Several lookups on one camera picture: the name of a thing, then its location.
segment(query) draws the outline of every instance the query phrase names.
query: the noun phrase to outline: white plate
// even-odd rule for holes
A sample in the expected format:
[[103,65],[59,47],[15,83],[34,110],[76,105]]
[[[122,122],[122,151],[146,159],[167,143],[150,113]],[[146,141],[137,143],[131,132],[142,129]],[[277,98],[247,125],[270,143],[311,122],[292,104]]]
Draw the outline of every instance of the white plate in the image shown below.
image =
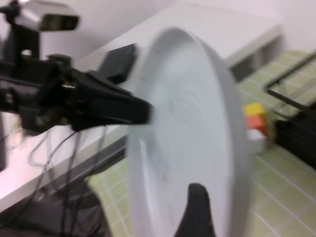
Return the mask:
[[135,71],[136,96],[154,109],[151,123],[132,126],[128,138],[134,236],[173,237],[190,183],[208,190],[216,236],[242,236],[250,156],[241,103],[224,62],[174,28],[154,40]]

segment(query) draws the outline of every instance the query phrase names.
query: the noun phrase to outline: red block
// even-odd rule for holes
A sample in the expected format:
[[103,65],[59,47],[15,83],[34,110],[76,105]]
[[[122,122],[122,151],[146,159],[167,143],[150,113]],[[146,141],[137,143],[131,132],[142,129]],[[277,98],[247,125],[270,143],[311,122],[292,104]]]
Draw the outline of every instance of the red block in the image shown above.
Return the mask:
[[262,115],[253,115],[247,117],[248,129],[257,129],[267,136],[267,127]]

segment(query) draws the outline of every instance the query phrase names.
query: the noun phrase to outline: wire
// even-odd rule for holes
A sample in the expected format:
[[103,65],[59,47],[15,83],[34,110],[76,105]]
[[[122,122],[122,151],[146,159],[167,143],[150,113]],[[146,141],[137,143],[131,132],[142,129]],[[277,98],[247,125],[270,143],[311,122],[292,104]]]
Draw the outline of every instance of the wire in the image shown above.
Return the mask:
[[[54,157],[55,153],[51,153],[51,136],[49,135],[46,139],[46,150],[47,150],[47,157],[51,157],[51,159]],[[53,188],[53,190],[55,192],[57,192],[59,190],[59,187],[58,187],[58,184],[56,183],[56,177],[55,177],[55,172],[54,172],[54,167],[51,167],[48,169],[48,177],[50,179],[50,185],[51,187]],[[71,208],[71,212],[72,212],[72,215],[74,216],[75,215],[75,212],[74,210]],[[87,234],[87,230],[83,227],[82,223],[81,222],[78,222],[78,227],[79,229],[84,232],[85,234]]]
[[[89,134],[89,131],[90,130],[86,130],[85,131],[85,137],[82,139],[82,136],[81,136],[81,142],[80,142],[80,144],[81,145],[83,145],[84,144],[84,142],[86,141],[86,139],[87,139],[87,137],[88,137],[88,134]],[[46,140],[46,142],[47,142],[47,144],[46,144],[46,146],[48,147],[47,149],[49,149],[49,146],[50,146],[50,137],[48,137],[49,139],[47,139]],[[54,167],[51,167],[51,168],[49,168],[48,169],[48,178],[49,178],[49,180],[50,180],[50,184],[51,184],[51,186],[52,186],[52,188],[53,188],[53,190],[55,191],[55,192],[57,192],[58,190],[59,190],[59,187],[58,187],[58,185],[56,184],[56,181],[55,181],[55,179],[56,179],[56,176],[55,176],[55,171],[54,171]]]
[[48,138],[50,134],[50,130],[46,132],[46,135],[43,137],[43,139],[38,143],[38,145],[29,153],[29,156],[28,156],[28,163],[30,166],[34,166],[34,167],[40,167],[40,168],[44,168],[45,167],[45,164],[40,164],[40,163],[36,163],[34,160],[33,160],[33,155],[34,155],[34,152],[43,144],[43,142]]
[[[102,137],[100,138],[99,143],[98,143],[97,153],[96,153],[96,156],[94,157],[94,160],[93,160],[92,169],[91,169],[90,173],[88,174],[89,180],[91,179],[91,176],[94,174],[96,166],[99,163],[101,149],[102,149],[102,145],[104,144],[104,141],[105,141],[106,133],[107,133],[107,127],[104,126],[103,131],[102,131]],[[70,229],[70,236],[72,235],[74,228],[75,228],[75,225],[76,225],[76,222],[78,221],[78,211],[80,209],[80,206],[82,203],[82,197],[83,197],[85,192],[86,192],[86,185],[82,185],[80,198],[78,199],[76,207],[75,207],[75,213],[73,216],[71,229]],[[94,229],[91,228],[91,230],[89,232],[90,233],[89,236],[92,234],[95,234],[95,232],[98,232],[98,229],[100,229],[100,227],[101,227],[101,224],[97,225]]]
[[68,200],[69,200],[69,183],[70,183],[70,179],[71,179],[72,167],[73,167],[76,153],[77,153],[77,149],[79,146],[80,135],[81,135],[81,133],[78,133],[78,135],[76,137],[74,152],[73,152],[72,157],[69,160],[68,171],[66,173],[65,199],[64,199],[63,214],[62,214],[62,218],[61,218],[61,231],[60,231],[60,235],[63,237],[67,237],[67,235],[65,234],[65,224],[66,224]]
[[[47,162],[43,168],[43,172],[42,174],[40,175],[39,179],[38,179],[38,182],[36,184],[36,187],[33,191],[33,193],[30,195],[29,199],[27,200],[26,204],[21,208],[21,210],[14,216],[12,217],[9,221],[7,221],[5,224],[3,224],[2,226],[0,226],[0,229],[6,227],[6,226],[9,226],[15,219],[17,219],[28,207],[29,205],[31,204],[31,202],[33,201],[39,187],[40,187],[40,184],[42,182],[42,179],[44,177],[44,174],[45,172],[47,171],[48,169],[48,166],[51,162],[51,159],[53,157],[53,155],[57,152],[57,150],[63,145],[63,143],[65,143],[69,138],[71,138],[73,135],[75,134],[75,132],[73,134],[71,134],[70,136],[68,136],[66,139],[64,139],[56,148],[55,150],[52,152],[51,156],[47,159]],[[32,151],[31,153],[34,153],[40,146],[37,145]]]
[[7,138],[8,138],[8,136],[9,136],[9,135],[6,135],[5,137],[2,137],[2,138],[0,139],[0,142],[4,142],[4,141],[5,141],[5,139],[7,139]]

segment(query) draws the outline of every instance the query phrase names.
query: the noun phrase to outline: green tiled floor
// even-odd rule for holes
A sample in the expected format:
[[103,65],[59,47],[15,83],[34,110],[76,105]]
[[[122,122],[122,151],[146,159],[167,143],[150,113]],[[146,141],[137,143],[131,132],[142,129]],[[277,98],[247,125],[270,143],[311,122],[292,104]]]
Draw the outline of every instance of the green tiled floor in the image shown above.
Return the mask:
[[[260,102],[267,111],[267,121],[275,116],[271,107],[278,100],[265,94],[262,86],[306,57],[291,51],[237,85],[243,104]],[[294,75],[286,85],[294,92],[316,75],[316,63]],[[298,101],[308,103],[315,95],[310,88]],[[316,237],[316,172],[284,149],[273,146],[253,157],[252,212],[245,237]],[[91,179],[91,186],[102,200],[113,237],[131,237],[128,201],[128,160],[124,159]]]

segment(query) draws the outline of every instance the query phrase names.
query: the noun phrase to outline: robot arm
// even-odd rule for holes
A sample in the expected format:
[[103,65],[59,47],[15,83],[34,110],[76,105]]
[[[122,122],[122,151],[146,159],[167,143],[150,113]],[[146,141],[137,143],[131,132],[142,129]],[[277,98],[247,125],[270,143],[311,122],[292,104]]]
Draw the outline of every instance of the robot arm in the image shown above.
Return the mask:
[[[145,124],[150,104],[96,71],[72,68],[71,58],[40,60],[40,32],[74,30],[79,17],[66,5],[14,0],[0,8],[11,29],[0,60],[0,111],[16,113],[33,134],[55,125],[74,131],[108,124]],[[31,55],[22,55],[29,50]]]

